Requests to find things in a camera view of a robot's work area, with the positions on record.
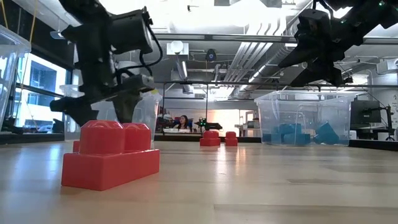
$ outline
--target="transparent plastic bin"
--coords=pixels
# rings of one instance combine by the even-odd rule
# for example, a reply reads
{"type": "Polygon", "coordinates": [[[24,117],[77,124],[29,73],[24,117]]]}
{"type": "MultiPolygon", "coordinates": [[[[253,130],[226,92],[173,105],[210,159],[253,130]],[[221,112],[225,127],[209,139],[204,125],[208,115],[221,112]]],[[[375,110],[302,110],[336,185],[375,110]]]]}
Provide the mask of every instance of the transparent plastic bin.
{"type": "Polygon", "coordinates": [[[256,98],[262,142],[276,145],[349,143],[352,93],[275,91],[256,98]]]}
{"type": "Polygon", "coordinates": [[[30,43],[0,26],[0,127],[6,113],[18,58],[30,52],[30,43]]]}
{"type": "Polygon", "coordinates": [[[144,123],[150,128],[151,131],[151,147],[154,147],[155,131],[156,131],[156,119],[157,112],[159,109],[159,102],[162,100],[162,96],[158,90],[152,90],[141,95],[142,100],[137,103],[134,108],[134,114],[132,116],[133,123],[144,123]]]}
{"type": "MultiPolygon", "coordinates": [[[[63,91],[65,96],[77,98],[83,96],[84,93],[78,91],[78,85],[61,85],[60,89],[63,91]]],[[[118,117],[114,111],[113,103],[108,101],[101,101],[91,105],[93,110],[98,110],[97,119],[117,121],[118,117]]],[[[65,140],[79,140],[80,139],[80,127],[76,122],[69,116],[65,115],[65,140]]]]}

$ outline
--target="computer monitor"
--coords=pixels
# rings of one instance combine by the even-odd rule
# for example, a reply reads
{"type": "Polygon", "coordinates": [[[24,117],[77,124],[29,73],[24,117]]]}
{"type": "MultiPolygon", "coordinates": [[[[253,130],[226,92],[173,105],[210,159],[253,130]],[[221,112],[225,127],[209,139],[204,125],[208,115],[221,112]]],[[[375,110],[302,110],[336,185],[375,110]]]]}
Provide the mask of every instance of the computer monitor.
{"type": "Polygon", "coordinates": [[[354,100],[351,102],[351,125],[381,123],[381,110],[378,101],[354,100]]]}

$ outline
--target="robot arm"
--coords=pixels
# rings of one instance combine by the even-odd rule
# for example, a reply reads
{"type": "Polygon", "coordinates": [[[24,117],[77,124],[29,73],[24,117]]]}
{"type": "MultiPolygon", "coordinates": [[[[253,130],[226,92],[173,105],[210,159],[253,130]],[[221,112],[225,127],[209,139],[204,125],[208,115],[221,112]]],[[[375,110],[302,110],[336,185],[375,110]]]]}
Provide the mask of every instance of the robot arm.
{"type": "MultiPolygon", "coordinates": [[[[76,45],[79,61],[75,67],[81,70],[83,79],[79,91],[85,95],[52,101],[51,110],[70,115],[82,126],[97,117],[98,111],[92,110],[91,104],[108,100],[113,102],[119,122],[130,123],[140,92],[153,90],[154,80],[129,71],[136,67],[117,70],[112,54],[140,50],[142,56],[153,51],[151,38],[155,39],[155,35],[150,29],[149,13],[144,8],[114,16],[108,14],[97,0],[60,0],[60,3],[81,22],[78,27],[68,26],[61,34],[76,45]],[[123,73],[129,78],[122,79],[123,73]]],[[[156,39],[155,42],[161,60],[162,51],[156,39]]]]}
{"type": "Polygon", "coordinates": [[[313,9],[298,16],[295,34],[297,47],[279,64],[280,68],[307,62],[291,86],[304,86],[325,80],[334,86],[345,83],[334,62],[343,60],[353,45],[363,44],[363,37],[379,24],[387,29],[398,22],[398,4],[394,0],[314,0],[313,9]],[[329,11],[352,7],[341,19],[315,9],[319,2],[329,11]]]}

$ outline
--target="woman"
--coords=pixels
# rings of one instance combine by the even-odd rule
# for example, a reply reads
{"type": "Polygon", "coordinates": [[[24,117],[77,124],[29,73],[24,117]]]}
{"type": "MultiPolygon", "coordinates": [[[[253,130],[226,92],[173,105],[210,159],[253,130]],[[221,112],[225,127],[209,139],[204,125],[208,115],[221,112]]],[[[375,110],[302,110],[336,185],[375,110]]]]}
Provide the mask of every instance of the woman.
{"type": "Polygon", "coordinates": [[[180,130],[180,129],[189,129],[190,132],[192,132],[192,127],[189,125],[188,117],[185,116],[185,115],[182,115],[180,117],[180,124],[176,125],[174,128],[178,128],[178,130],[180,130]]]}

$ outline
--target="large red lego block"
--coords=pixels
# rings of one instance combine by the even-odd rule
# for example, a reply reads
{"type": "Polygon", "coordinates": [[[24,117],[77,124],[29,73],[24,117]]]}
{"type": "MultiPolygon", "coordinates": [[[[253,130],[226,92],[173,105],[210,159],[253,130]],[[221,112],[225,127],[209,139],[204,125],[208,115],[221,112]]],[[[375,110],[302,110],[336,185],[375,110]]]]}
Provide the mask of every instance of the large red lego block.
{"type": "Polygon", "coordinates": [[[126,123],[124,143],[126,152],[140,152],[150,149],[150,129],[146,124],[126,123]]]}
{"type": "Polygon", "coordinates": [[[221,139],[217,131],[205,131],[203,138],[200,139],[200,146],[219,146],[220,144],[221,139]]]}
{"type": "Polygon", "coordinates": [[[228,131],[225,134],[225,146],[238,146],[238,139],[234,131],[228,131]]]}
{"type": "Polygon", "coordinates": [[[150,150],[150,130],[142,124],[89,121],[74,151],[77,145],[78,153],[63,156],[64,186],[106,190],[159,171],[160,152],[150,150]]]}

